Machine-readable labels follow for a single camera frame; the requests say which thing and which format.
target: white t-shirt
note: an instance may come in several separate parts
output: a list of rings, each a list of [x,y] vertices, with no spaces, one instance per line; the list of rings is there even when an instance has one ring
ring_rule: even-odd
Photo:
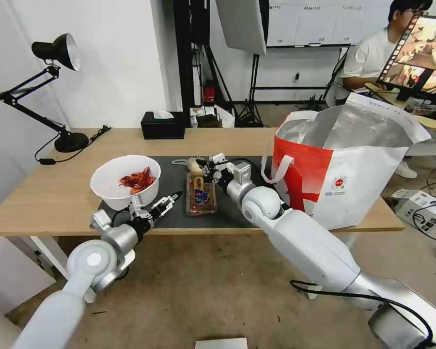
[[[343,78],[379,77],[395,47],[396,44],[388,40],[387,29],[364,39],[357,46],[349,49],[344,68],[337,76],[336,82],[342,85]],[[337,89],[336,99],[344,99],[347,96],[349,96],[347,90]]]

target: glasses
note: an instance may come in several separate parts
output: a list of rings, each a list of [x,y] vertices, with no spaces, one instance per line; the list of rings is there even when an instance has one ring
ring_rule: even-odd
[[[426,10],[411,10],[411,9],[409,9],[409,10],[406,10],[405,12],[411,12],[411,13],[413,13],[414,16],[415,15],[425,16],[428,14],[428,11],[426,11]]]

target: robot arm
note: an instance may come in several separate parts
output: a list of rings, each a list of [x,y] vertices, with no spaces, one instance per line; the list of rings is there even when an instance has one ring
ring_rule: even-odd
[[[100,231],[101,240],[86,241],[71,252],[68,282],[40,304],[13,349],[64,348],[84,315],[85,293],[91,287],[96,292],[103,290],[126,271],[136,256],[134,246],[181,194],[161,198],[150,211],[144,211],[139,197],[133,196],[129,206],[132,220],[115,228],[104,210],[96,212],[91,227]]]
[[[244,217],[261,228],[273,246],[312,282],[331,292],[376,298],[352,303],[367,310],[377,309],[369,326],[387,348],[415,348],[427,339],[429,330],[409,311],[378,298],[415,311],[428,323],[436,344],[436,307],[397,280],[362,272],[337,237],[304,212],[289,208],[273,189],[255,187],[250,179],[250,165],[233,165],[223,154],[197,163],[204,169],[205,180],[221,186]]]

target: lamp arm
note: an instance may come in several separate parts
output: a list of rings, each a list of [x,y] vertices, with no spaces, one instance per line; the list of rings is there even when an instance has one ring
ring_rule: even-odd
[[[23,86],[27,85],[28,83],[36,80],[37,78],[39,78],[42,75],[47,74],[47,73],[49,73],[51,75],[51,78],[43,81],[42,83],[40,83],[34,87],[21,89]],[[19,99],[21,99],[21,98],[29,95],[30,93],[40,89],[41,87],[51,83],[53,80],[58,79],[59,76],[60,76],[60,67],[57,65],[54,65],[54,64],[49,65],[43,71],[41,71],[40,73],[27,79],[26,81],[22,82],[18,86],[15,86],[8,91],[0,93],[0,100],[3,103],[8,104],[9,106],[19,110],[20,112],[25,113],[26,115],[30,116],[34,120],[39,121],[40,123],[44,124],[45,126],[50,127],[51,129],[57,131],[61,135],[68,135],[70,132],[68,130],[66,130],[66,127],[64,125],[59,126],[56,123],[54,123],[53,121],[51,121],[50,119],[47,119],[46,117],[37,114],[36,112],[30,110],[29,108],[26,108],[25,106],[19,104],[19,102],[18,102]]]

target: monitor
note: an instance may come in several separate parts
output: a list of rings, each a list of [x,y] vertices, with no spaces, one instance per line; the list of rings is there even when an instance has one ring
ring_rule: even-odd
[[[400,88],[398,100],[413,96],[436,103],[436,17],[412,18],[377,82]]]

